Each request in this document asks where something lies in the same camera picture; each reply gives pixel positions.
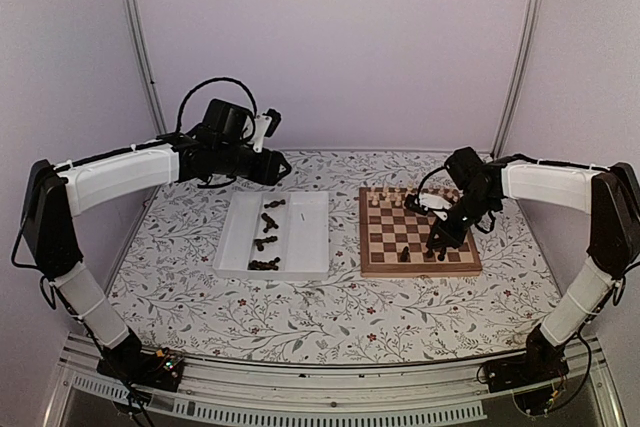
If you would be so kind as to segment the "dark chess piece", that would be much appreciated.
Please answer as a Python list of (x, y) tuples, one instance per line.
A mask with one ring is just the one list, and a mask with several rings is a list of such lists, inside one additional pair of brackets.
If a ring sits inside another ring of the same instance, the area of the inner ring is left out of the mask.
[(439, 251), (439, 253), (438, 253), (438, 256), (437, 256), (437, 260), (438, 260), (439, 262), (444, 262), (444, 261), (445, 261), (445, 259), (446, 259), (446, 252), (447, 252), (447, 248), (446, 248), (446, 247), (442, 247), (442, 248), (440, 249), (440, 251)]
[(399, 253), (399, 261), (401, 263), (410, 263), (411, 262), (411, 251), (410, 246), (406, 245), (403, 250)]

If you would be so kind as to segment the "wooden chess board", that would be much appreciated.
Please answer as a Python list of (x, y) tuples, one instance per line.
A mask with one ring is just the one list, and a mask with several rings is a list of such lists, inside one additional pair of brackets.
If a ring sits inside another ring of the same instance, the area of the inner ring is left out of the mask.
[[(482, 265), (474, 238), (467, 234), (459, 249), (448, 249), (444, 262), (426, 262), (426, 241), (437, 217), (405, 209), (407, 190), (401, 187), (361, 187), (359, 224), (361, 275), (368, 278), (476, 277)], [(399, 253), (409, 245), (411, 262)]]

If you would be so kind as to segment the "white plastic tray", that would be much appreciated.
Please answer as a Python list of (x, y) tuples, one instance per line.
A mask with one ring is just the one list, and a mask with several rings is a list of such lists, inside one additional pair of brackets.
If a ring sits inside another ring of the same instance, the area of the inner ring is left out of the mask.
[(329, 271), (329, 194), (235, 193), (213, 261), (222, 278), (324, 280)]

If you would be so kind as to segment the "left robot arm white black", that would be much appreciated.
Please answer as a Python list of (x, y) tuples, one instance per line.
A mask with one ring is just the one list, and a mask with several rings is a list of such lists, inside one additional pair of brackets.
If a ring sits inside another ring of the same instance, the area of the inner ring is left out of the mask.
[(220, 99), (184, 132), (165, 133), (83, 159), (34, 162), (29, 170), (16, 246), (31, 262), (11, 260), (38, 271), (84, 324), (111, 351), (111, 366), (128, 381), (148, 373), (148, 359), (129, 342), (135, 335), (105, 293), (106, 277), (90, 266), (92, 255), (113, 243), (90, 233), (115, 232), (110, 207), (122, 207), (160, 186), (198, 180), (207, 189), (216, 176), (275, 186), (291, 170), (284, 154), (265, 147), (278, 129), (280, 112), (257, 114)]

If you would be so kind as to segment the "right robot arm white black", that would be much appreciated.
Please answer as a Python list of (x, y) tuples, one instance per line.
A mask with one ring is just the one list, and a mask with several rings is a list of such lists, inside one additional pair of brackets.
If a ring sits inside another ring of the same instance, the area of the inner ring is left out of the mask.
[(532, 201), (511, 201), (495, 230), (473, 234), (483, 271), (436, 288), (429, 312), (443, 319), (426, 328), (424, 351), (453, 359), (523, 347), (586, 257), (590, 221), (581, 212)]

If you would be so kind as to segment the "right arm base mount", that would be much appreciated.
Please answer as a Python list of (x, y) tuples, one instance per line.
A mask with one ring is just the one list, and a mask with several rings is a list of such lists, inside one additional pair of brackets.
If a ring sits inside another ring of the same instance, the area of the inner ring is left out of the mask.
[(490, 393), (511, 391), (516, 407), (528, 416), (548, 414), (564, 391), (569, 367), (563, 358), (549, 364), (528, 362), (525, 354), (487, 360), (477, 379)]

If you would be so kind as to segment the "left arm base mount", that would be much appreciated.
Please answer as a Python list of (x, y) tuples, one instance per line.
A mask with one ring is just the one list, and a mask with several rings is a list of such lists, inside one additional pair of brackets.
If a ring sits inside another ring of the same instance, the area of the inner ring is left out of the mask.
[(152, 353), (139, 346), (105, 349), (97, 372), (127, 384), (177, 392), (184, 371), (184, 356), (168, 348)]

